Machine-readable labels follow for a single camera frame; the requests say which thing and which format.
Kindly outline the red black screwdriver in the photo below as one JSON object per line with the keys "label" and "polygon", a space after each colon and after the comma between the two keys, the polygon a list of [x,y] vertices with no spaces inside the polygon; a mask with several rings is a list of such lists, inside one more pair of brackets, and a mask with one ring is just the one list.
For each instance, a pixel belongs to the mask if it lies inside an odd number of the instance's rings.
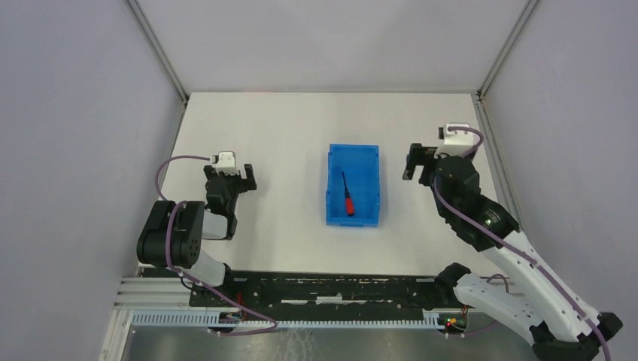
{"label": "red black screwdriver", "polygon": [[353,217],[355,215],[355,207],[351,198],[351,194],[348,189],[344,171],[342,171],[342,181],[344,185],[344,194],[345,194],[345,211],[348,217]]}

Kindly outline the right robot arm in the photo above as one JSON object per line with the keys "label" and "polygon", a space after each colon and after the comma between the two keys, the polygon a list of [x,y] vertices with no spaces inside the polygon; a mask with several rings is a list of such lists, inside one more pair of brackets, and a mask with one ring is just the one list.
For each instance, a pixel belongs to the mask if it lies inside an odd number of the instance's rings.
{"label": "right robot arm", "polygon": [[623,327],[573,292],[534,250],[516,219],[482,195],[471,158],[414,143],[403,179],[423,171],[420,184],[432,190],[436,210],[455,235],[490,260],[523,297],[495,287],[466,266],[452,263],[436,279],[460,303],[487,314],[523,338],[539,360],[611,358],[609,341]]}

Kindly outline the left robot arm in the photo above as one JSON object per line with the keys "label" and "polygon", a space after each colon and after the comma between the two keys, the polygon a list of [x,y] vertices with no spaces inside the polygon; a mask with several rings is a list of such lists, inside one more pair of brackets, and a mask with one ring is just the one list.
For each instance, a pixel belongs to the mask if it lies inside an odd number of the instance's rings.
{"label": "left robot arm", "polygon": [[229,168],[205,166],[206,200],[186,202],[176,211],[172,225],[169,221],[176,202],[155,202],[136,245],[138,261],[157,268],[173,265],[198,282],[222,285],[229,266],[202,251],[202,242],[234,237],[238,197],[257,189],[253,166],[245,164],[244,170],[245,175],[240,171],[232,174]]}

